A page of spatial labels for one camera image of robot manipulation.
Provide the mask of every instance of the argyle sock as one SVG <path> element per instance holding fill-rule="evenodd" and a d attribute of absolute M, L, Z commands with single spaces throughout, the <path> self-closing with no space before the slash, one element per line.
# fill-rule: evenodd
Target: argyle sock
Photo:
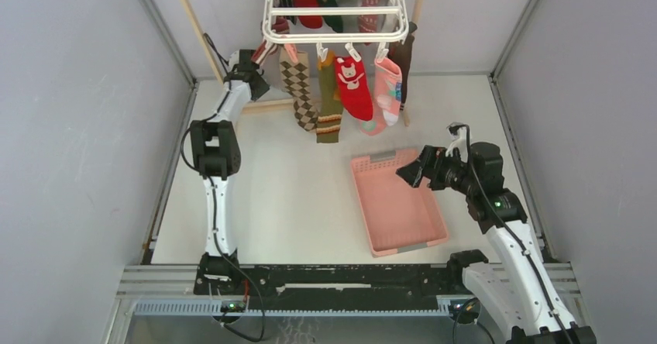
<path fill-rule="evenodd" d="M 408 23 L 408 35 L 404 44 L 401 42 L 391 43 L 388 58 L 391 59 L 401 69 L 401 105 L 400 111 L 404 111 L 406 105 L 406 96 L 408 93 L 408 71 L 411 69 L 411 55 L 413 54 L 413 42 L 415 36 L 412 33 L 418 29 L 414 22 Z"/>
<path fill-rule="evenodd" d="M 362 7 L 374 7 L 379 5 L 379 0 L 360 0 Z M 378 15 L 360 15 L 358 16 L 358 30 L 361 33 L 375 33 L 379 23 Z"/>
<path fill-rule="evenodd" d="M 347 112 L 354 118 L 369 121 L 373 117 L 372 98 L 367 87 L 367 77 L 362 61 L 353 57 L 335 58 L 335 79 L 340 88 L 340 98 Z"/>
<path fill-rule="evenodd" d="M 292 0 L 294 7 L 318 7 L 317 0 Z M 324 25 L 321 16 L 299 16 L 301 24 L 309 29 L 319 29 Z"/>
<path fill-rule="evenodd" d="M 338 2 L 336 0 L 317 0 L 317 4 L 320 7 L 337 7 Z M 326 25 L 330 26 L 336 33 L 343 33 L 344 26 L 342 24 L 342 17 L 337 15 L 326 15 L 322 16 Z"/>
<path fill-rule="evenodd" d="M 322 92 L 322 110 L 317 118 L 317 142 L 337 143 L 342 121 L 342 103 L 335 99 L 340 92 L 335 82 L 335 54 L 329 50 L 326 60 L 317 62 L 319 89 Z"/>
<path fill-rule="evenodd" d="M 317 127 L 317 108 L 310 99 L 310 71 L 308 67 L 308 54 L 298 52 L 299 62 L 294 64 L 287 51 L 280 52 L 280 77 L 285 89 L 292 95 L 294 102 L 294 117 L 297 124 L 306 131 L 313 132 Z"/>
<path fill-rule="evenodd" d="M 392 126 L 399 119 L 401 106 L 401 69 L 392 60 L 385 58 L 374 62 L 374 97 L 383 110 L 384 120 Z"/>

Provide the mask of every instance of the black cable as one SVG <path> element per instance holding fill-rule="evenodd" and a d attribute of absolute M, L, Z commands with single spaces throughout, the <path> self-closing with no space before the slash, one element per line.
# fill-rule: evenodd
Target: black cable
<path fill-rule="evenodd" d="M 488 336 L 488 339 L 490 339 L 490 342 L 495 344 L 495 339 L 493 339 L 493 335 L 490 334 L 490 331 L 488 331 L 486 326 L 480 324 L 479 322 L 477 322 L 476 325 L 479 326 L 486 333 L 486 335 Z"/>
<path fill-rule="evenodd" d="M 459 313 L 454 318 L 454 325 L 452 326 L 452 343 L 453 344 L 456 344 L 456 327 L 459 325 L 459 320 L 461 319 L 461 314 L 463 312 L 467 311 L 468 307 L 470 305 L 474 306 L 478 302 L 479 302 L 479 299 L 472 298 L 472 299 L 466 301 L 465 303 L 463 303 L 463 305 L 461 305 L 461 310 L 459 311 Z M 483 327 L 483 325 L 481 325 L 479 322 L 477 322 L 476 325 L 479 326 L 486 333 L 486 335 L 488 335 L 488 338 L 490 339 L 490 342 L 495 344 L 495 339 L 493 339 L 493 336 L 490 334 L 490 331 L 488 331 L 488 329 Z"/>
<path fill-rule="evenodd" d="M 217 55 L 219 56 L 220 59 L 223 59 L 223 57 L 222 57 L 218 52 L 216 52 L 216 53 L 217 53 Z M 219 103 L 219 107 L 217 107 L 217 110 L 216 110 L 214 113 L 212 113 L 211 116 L 207 117 L 206 119 L 202 119 L 202 120 L 200 121 L 200 123 L 205 123 L 205 122 L 207 122 L 207 121 L 213 119 L 213 118 L 216 117 L 217 115 L 219 115 L 219 113 L 221 112 L 221 110 L 222 110 L 224 104 L 225 104 L 226 101 L 228 100 L 228 97 L 231 95 L 231 91 L 232 91 L 231 81 L 228 81 L 228 86 L 227 86 L 227 87 L 228 87 L 228 89 L 227 89 L 227 91 L 226 91 L 226 94 L 225 94 L 225 96 L 224 96 L 222 102 Z M 216 191 L 216 187 L 215 187 L 215 182 L 212 180 L 212 177 L 204 175 L 204 174 L 203 174 L 198 168 L 194 167 L 194 165 L 191 164 L 191 163 L 189 162 L 189 160 L 187 160 L 187 157 L 185 156 L 185 153 L 184 153 L 184 142 L 185 142 L 187 136 L 189 135 L 189 133 L 190 133 L 190 131 L 191 131 L 191 128 L 192 128 L 192 126 L 190 125 L 190 126 L 185 130 L 185 132 L 183 133 L 183 136 L 182 136 L 182 139 L 181 139 L 181 157 L 182 157 L 184 163 L 187 165 L 187 167 L 189 167 L 189 168 L 192 169 L 193 171 L 196 171 L 196 172 L 198 172 L 199 174 L 201 174 L 201 176 L 203 176 L 204 179 L 207 178 L 208 180 L 210 180 L 210 186 L 211 186 L 211 188 L 212 188 L 212 203 L 213 203 L 213 210 L 212 210 L 212 232 L 213 232 L 213 234 L 214 234 L 215 247 L 217 248 L 217 251 L 219 252 L 219 255 L 223 258 L 223 260 L 224 260 L 225 262 L 227 262 L 227 264 L 230 265 L 233 269 L 237 270 L 240 274 L 242 274 L 242 275 L 243 275 L 243 276 L 249 281 L 249 283 L 251 284 L 251 286 L 256 290 L 256 293 L 258 294 L 258 299 L 260 299 L 260 310 L 261 310 L 262 313 L 263 313 L 263 315 L 262 315 L 262 325 L 260 326 L 260 335 L 259 335 L 257 338 L 253 338 L 252 336 L 248 336 L 248 335 L 246 335 L 246 334 L 243 334 L 243 333 L 237 331 L 236 329 L 230 327 L 229 325 L 225 324 L 224 322 L 221 322 L 221 324 L 222 324 L 222 327 L 223 327 L 224 329 L 227 329 L 228 331 L 232 332 L 233 334 L 239 336 L 239 337 L 242 338 L 242 339 L 248 340 L 248 341 L 250 341 L 250 342 L 261 342 L 261 341 L 263 340 L 263 337 L 264 337 L 264 334 L 265 334 L 265 321 L 266 321 L 266 316 L 265 316 L 265 305 L 264 305 L 263 295 L 260 293 L 260 289 L 259 289 L 258 286 L 255 284 L 255 282 L 253 282 L 253 280 L 251 279 L 251 277 L 249 277 L 249 275 L 246 274 L 246 273 L 244 272 L 244 270 L 242 270 L 242 268 L 240 268 L 240 267 L 238 267 L 237 265 L 235 265 L 235 264 L 234 264 L 234 263 L 233 263 L 228 257 L 226 257 L 226 256 L 224 255 L 224 253 L 222 252 L 222 249 L 219 247 L 219 242 L 218 242 L 218 240 L 217 240 L 217 207 L 218 207 L 218 206 L 217 206 L 217 191 Z"/>
<path fill-rule="evenodd" d="M 527 247 L 525 247 L 525 244 L 522 242 L 520 237 L 515 234 L 511 228 L 507 225 L 504 220 L 500 218 L 500 216 L 497 214 L 495 211 L 495 207 L 493 207 L 493 204 L 490 202 L 490 199 L 486 195 L 486 192 L 483 189 L 483 185 L 481 184 L 481 181 L 479 180 L 479 176 L 476 174 L 476 170 L 474 168 L 474 163 L 471 159 L 471 152 L 470 152 L 470 126 L 466 124 L 462 124 L 463 127 L 466 128 L 466 146 L 467 146 L 467 153 L 468 153 L 468 167 L 471 169 L 474 179 L 476 181 L 477 186 L 479 187 L 479 190 L 481 192 L 481 195 L 483 196 L 483 199 L 485 200 L 486 204 L 490 208 L 490 210 L 493 212 L 494 215 L 494 221 L 497 223 L 498 226 L 503 227 L 509 234 L 511 234 L 511 238 L 515 240 L 515 242 L 520 246 L 522 254 L 527 258 L 527 261 L 529 262 L 529 265 L 531 268 L 534 270 L 534 274 L 536 275 L 536 279 L 538 280 L 538 284 L 541 286 L 541 290 L 543 292 L 543 296 L 545 296 L 545 300 L 548 302 L 548 307 L 550 308 L 550 311 L 555 311 L 555 306 L 552 303 L 552 299 L 550 298 L 550 294 L 548 292 L 548 288 L 545 286 L 545 282 L 543 278 L 541 277 L 541 274 L 538 272 L 538 268 L 536 264 L 534 263 L 534 259 L 531 258 L 531 254 L 527 253 Z M 568 335 L 568 331 L 566 330 L 566 327 L 564 326 L 561 317 L 559 315 L 553 315 L 554 319 L 556 320 L 557 324 L 563 331 L 563 335 L 566 337 L 568 340 L 569 344 L 573 344 L 573 340 L 570 338 L 570 335 Z"/>
<path fill-rule="evenodd" d="M 465 303 L 463 303 L 463 305 L 461 305 L 461 310 L 459 311 L 459 313 L 454 318 L 454 325 L 452 326 L 452 343 L 453 344 L 456 344 L 456 326 L 459 325 L 459 320 L 461 319 L 461 314 L 463 314 L 463 312 L 467 311 L 468 307 L 470 305 L 475 305 L 478 301 L 479 301 L 479 299 L 472 298 L 472 299 L 466 301 Z"/>
<path fill-rule="evenodd" d="M 207 33 L 203 33 L 203 39 L 205 39 L 205 42 L 207 42 L 210 48 L 212 48 L 212 50 L 215 51 L 215 54 L 219 58 L 219 63 L 222 65 L 222 68 L 224 70 L 224 74 L 228 74 L 228 69 L 227 69 L 228 61 L 219 53 L 217 47 L 215 46 L 215 42 L 212 41 L 212 38 Z"/>

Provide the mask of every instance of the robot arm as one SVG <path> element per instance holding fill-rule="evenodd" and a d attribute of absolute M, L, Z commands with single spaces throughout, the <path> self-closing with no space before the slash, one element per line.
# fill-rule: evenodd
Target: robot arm
<path fill-rule="evenodd" d="M 448 149 L 425 146 L 416 161 L 397 170 L 412 187 L 427 177 L 434 191 L 450 187 L 466 196 L 470 215 L 500 257 L 514 290 L 501 283 L 479 250 L 452 254 L 448 266 L 457 282 L 481 301 L 511 343 L 595 343 L 592 330 L 577 326 L 552 285 L 520 200 L 503 188 L 500 148 L 474 143 L 467 147 L 468 161 L 461 161 L 455 145 L 470 143 L 469 129 L 452 124 L 455 142 Z"/>
<path fill-rule="evenodd" d="M 232 186 L 239 171 L 241 155 L 233 123 L 249 101 L 255 101 L 270 89 L 251 61 L 252 50 L 240 50 L 231 56 L 232 68 L 224 80 L 223 95 L 215 114 L 193 121 L 190 126 L 191 151 L 195 170 L 203 177 L 208 204 L 206 255 L 220 260 L 223 256 L 236 260 L 237 243 L 231 216 Z"/>

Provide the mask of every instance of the pink sock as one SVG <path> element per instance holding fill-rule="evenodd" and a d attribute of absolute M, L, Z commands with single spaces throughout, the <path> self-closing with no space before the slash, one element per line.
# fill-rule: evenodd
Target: pink sock
<path fill-rule="evenodd" d="M 401 106 L 401 69 L 385 57 L 381 62 L 374 61 L 374 94 L 382 109 L 384 121 L 392 126 L 399 119 Z"/>
<path fill-rule="evenodd" d="M 374 136 L 386 129 L 384 113 L 379 105 L 374 104 L 374 118 L 371 121 L 361 122 L 360 131 L 368 136 Z"/>

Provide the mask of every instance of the pink plastic tray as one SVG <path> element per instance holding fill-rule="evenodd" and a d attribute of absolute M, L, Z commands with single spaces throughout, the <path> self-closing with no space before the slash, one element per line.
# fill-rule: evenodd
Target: pink plastic tray
<path fill-rule="evenodd" d="M 434 246 L 449 239 L 438 203 L 426 183 L 414 189 L 395 174 L 397 168 L 417 156 L 417 150 L 404 149 L 351 161 L 374 256 Z"/>

